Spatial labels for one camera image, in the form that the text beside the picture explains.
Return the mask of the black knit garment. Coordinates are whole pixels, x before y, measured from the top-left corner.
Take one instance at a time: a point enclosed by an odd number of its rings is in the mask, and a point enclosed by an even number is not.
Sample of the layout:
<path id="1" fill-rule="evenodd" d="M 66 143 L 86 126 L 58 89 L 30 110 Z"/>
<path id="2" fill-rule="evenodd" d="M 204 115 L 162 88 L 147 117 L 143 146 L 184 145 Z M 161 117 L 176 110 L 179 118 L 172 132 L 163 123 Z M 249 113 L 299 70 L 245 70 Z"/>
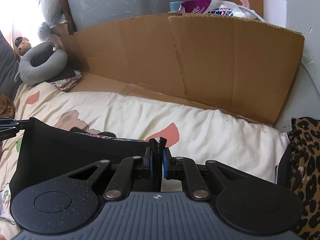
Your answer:
<path id="1" fill-rule="evenodd" d="M 113 165 L 124 158 L 145 155 L 152 150 L 152 159 L 160 163 L 159 150 L 166 140 L 140 141 L 97 137 L 79 131 L 65 131 L 30 118 L 23 133 L 16 171 L 9 183 L 11 198 L 22 190 L 41 182 L 108 159 Z"/>

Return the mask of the leopard print cloth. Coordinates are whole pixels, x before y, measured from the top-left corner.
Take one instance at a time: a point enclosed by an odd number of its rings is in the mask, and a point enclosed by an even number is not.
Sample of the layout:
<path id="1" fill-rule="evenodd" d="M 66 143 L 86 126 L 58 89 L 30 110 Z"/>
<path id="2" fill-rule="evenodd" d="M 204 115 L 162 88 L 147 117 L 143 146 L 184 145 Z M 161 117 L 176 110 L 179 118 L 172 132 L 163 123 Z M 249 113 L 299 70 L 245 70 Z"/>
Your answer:
<path id="1" fill-rule="evenodd" d="M 302 239 L 319 239 L 319 120 L 291 120 L 289 189 L 302 201 L 303 211 L 295 232 Z"/>

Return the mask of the small colourful patterned cloth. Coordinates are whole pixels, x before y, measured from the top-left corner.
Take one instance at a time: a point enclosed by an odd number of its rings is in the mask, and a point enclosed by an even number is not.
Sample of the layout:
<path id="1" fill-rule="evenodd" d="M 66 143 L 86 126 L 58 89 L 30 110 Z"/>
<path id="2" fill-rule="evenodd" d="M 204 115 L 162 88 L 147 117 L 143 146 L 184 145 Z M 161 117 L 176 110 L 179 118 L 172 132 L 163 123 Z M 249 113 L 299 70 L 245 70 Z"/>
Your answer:
<path id="1" fill-rule="evenodd" d="M 67 92 L 71 88 L 73 88 L 78 81 L 82 78 L 81 72 L 79 70 L 75 70 L 75 75 L 73 77 L 68 77 L 62 80 L 57 80 L 50 82 L 51 85 L 53 85 L 55 88 L 62 92 Z"/>

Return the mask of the brown cardboard sheet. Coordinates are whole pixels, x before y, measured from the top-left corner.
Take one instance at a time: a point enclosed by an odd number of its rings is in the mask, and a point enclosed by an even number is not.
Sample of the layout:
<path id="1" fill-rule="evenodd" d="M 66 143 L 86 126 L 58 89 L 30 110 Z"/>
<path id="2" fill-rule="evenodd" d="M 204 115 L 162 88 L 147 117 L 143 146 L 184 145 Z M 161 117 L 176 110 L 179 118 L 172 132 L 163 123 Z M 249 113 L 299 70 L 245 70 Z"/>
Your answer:
<path id="1" fill-rule="evenodd" d="M 255 20 L 166 13 L 62 35 L 77 91 L 220 109 L 272 125 L 298 74 L 304 36 Z"/>

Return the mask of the purple white plastic bag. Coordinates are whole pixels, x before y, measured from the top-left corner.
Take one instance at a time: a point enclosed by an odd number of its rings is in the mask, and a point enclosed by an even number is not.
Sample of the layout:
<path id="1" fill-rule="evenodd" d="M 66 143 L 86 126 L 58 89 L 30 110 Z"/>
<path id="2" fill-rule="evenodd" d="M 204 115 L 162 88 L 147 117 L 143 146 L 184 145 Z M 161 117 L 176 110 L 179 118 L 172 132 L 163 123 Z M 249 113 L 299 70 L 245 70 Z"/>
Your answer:
<path id="1" fill-rule="evenodd" d="M 180 12 L 192 14 L 213 14 L 245 18 L 239 6 L 233 2 L 221 0 L 188 0 L 181 3 Z"/>

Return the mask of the cream bear print duvet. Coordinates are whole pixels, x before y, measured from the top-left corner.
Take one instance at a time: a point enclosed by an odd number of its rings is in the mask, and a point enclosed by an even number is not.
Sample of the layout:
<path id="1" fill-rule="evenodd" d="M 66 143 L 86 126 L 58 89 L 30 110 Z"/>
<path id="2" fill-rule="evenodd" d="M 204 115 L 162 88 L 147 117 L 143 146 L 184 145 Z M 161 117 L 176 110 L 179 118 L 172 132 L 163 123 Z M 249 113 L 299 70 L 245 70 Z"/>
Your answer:
<path id="1" fill-rule="evenodd" d="M 59 91 L 49 83 L 21 85 L 14 100 L 18 120 L 36 118 L 65 131 L 140 141 L 164 138 L 173 156 L 204 164 L 214 159 L 275 182 L 289 139 L 272 127 L 219 110 L 107 92 Z M 19 232 L 10 214 L 9 183 L 16 171 L 23 132 L 1 142 L 1 239 Z"/>

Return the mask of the dark grey pillow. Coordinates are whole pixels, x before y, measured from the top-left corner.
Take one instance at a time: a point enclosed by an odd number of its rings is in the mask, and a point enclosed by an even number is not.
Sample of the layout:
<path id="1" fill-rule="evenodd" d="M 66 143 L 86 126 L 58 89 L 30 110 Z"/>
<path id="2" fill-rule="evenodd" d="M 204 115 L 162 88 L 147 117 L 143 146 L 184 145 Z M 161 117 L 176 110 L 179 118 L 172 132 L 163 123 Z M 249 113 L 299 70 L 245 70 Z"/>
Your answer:
<path id="1" fill-rule="evenodd" d="M 18 72 L 19 59 L 13 48 L 0 33 L 0 85 L 1 94 L 5 94 L 14 100 L 22 81 L 20 78 L 15 82 Z"/>

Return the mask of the brown crumpled garment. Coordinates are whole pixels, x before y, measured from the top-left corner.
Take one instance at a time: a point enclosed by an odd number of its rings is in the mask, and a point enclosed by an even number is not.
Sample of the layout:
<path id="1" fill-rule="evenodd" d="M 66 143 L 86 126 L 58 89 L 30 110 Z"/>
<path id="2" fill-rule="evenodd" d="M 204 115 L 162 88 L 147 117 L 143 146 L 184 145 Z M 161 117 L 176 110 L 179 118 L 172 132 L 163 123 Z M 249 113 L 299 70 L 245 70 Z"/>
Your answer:
<path id="1" fill-rule="evenodd" d="M 0 116 L 15 117 L 15 105 L 5 94 L 0 95 Z"/>

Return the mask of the grey neck pillow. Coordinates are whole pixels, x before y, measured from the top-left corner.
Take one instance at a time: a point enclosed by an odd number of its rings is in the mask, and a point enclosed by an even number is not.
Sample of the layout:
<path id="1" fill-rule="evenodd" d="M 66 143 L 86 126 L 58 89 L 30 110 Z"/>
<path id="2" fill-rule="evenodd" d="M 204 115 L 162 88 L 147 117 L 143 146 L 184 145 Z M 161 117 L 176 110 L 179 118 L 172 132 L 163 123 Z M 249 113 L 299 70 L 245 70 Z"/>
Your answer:
<path id="1" fill-rule="evenodd" d="M 17 83 L 21 80 L 33 86 L 62 72 L 67 64 L 68 55 L 64 50 L 53 48 L 52 42 L 43 42 L 29 49 L 20 59 L 14 81 Z"/>

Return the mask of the brown teddy bear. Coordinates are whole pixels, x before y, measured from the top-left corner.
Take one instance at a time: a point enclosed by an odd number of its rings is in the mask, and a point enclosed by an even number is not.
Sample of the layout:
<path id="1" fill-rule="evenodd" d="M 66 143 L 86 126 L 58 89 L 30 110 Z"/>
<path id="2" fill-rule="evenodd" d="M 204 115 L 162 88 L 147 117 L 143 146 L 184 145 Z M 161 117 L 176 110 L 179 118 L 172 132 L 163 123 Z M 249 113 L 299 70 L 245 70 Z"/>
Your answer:
<path id="1" fill-rule="evenodd" d="M 15 51 L 18 56 L 22 57 L 28 50 L 31 49 L 31 44 L 26 37 L 17 37 L 15 40 Z"/>

